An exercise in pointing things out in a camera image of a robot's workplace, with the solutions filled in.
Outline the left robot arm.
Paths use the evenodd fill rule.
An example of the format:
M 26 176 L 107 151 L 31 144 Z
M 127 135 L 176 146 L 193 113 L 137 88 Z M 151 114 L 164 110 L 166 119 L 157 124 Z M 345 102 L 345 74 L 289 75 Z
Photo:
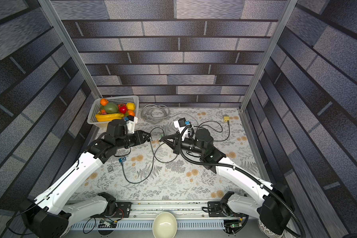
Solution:
M 20 215 L 27 229 L 39 238 L 60 238 L 74 224 L 99 215 L 111 218 L 117 213 L 116 199 L 106 192 L 74 204 L 69 198 L 98 168 L 119 149 L 128 149 L 151 141 L 151 134 L 135 130 L 136 121 L 113 120 L 107 131 L 89 144 L 78 160 L 48 189 L 34 200 L 20 205 Z

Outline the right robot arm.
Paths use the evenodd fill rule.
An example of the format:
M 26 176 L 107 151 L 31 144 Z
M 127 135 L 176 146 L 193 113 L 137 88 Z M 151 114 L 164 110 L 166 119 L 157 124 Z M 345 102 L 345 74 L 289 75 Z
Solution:
M 264 230 L 278 236 L 284 232 L 297 238 L 306 236 L 294 212 L 290 189 L 280 183 L 262 180 L 239 167 L 213 145 L 214 139 L 207 129 L 198 129 L 192 136 L 191 128 L 184 127 L 173 135 L 161 137 L 160 141 L 186 161 L 225 177 L 251 196 L 251 199 L 235 193 L 226 196 L 230 211 L 258 218 Z

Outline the yellow plastic corn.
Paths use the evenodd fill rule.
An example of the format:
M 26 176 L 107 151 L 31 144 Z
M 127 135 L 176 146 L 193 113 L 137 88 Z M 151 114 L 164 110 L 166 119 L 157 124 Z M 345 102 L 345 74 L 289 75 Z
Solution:
M 135 111 L 135 109 L 136 109 L 135 103 L 127 103 L 126 107 L 128 110 L 132 110 L 132 111 Z

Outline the green plastic mango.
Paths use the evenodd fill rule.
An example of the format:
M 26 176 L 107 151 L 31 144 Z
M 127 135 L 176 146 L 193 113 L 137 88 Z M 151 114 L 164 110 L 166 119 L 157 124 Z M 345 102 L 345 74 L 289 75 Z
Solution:
M 112 102 L 109 102 L 106 106 L 103 106 L 103 109 L 107 114 L 116 114 L 119 112 L 118 105 Z

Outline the yellow plastic banana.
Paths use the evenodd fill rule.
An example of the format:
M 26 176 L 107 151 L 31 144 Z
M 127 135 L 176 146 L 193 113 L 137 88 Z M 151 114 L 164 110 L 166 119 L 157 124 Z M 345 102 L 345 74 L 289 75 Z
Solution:
M 114 114 L 96 114 L 95 118 L 98 122 L 110 122 L 116 119 L 123 119 L 125 117 L 122 113 L 114 113 Z

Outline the orange plastic tangerine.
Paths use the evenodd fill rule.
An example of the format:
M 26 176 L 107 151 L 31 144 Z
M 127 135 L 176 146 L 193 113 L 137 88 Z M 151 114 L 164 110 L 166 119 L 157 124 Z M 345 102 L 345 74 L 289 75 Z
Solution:
M 106 106 L 108 103 L 109 103 L 109 101 L 108 101 L 107 99 L 105 99 L 105 98 L 102 98 L 102 99 L 100 100 L 100 105 L 101 105 L 101 106 Z

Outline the white plastic fruit basket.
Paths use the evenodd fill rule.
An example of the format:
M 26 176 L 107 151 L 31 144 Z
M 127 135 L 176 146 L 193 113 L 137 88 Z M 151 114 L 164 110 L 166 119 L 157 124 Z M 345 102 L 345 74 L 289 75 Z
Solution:
M 139 97 L 118 96 L 94 100 L 87 117 L 87 123 L 98 128 L 105 128 L 115 119 L 138 117 Z

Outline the cream ceramic bowl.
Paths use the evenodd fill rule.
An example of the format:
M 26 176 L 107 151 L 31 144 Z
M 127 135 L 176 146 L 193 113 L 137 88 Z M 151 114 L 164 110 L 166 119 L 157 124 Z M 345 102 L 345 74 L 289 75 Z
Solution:
M 177 230 L 177 220 L 170 212 L 162 212 L 154 219 L 152 232 L 155 238 L 174 238 Z

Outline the white woven plate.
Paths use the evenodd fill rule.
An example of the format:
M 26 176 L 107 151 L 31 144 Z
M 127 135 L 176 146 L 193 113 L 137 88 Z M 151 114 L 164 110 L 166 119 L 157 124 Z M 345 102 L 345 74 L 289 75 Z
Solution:
M 259 229 L 261 230 L 261 232 L 268 238 L 271 237 L 271 231 L 262 223 L 261 220 L 257 220 L 258 222 L 258 226 L 259 226 Z

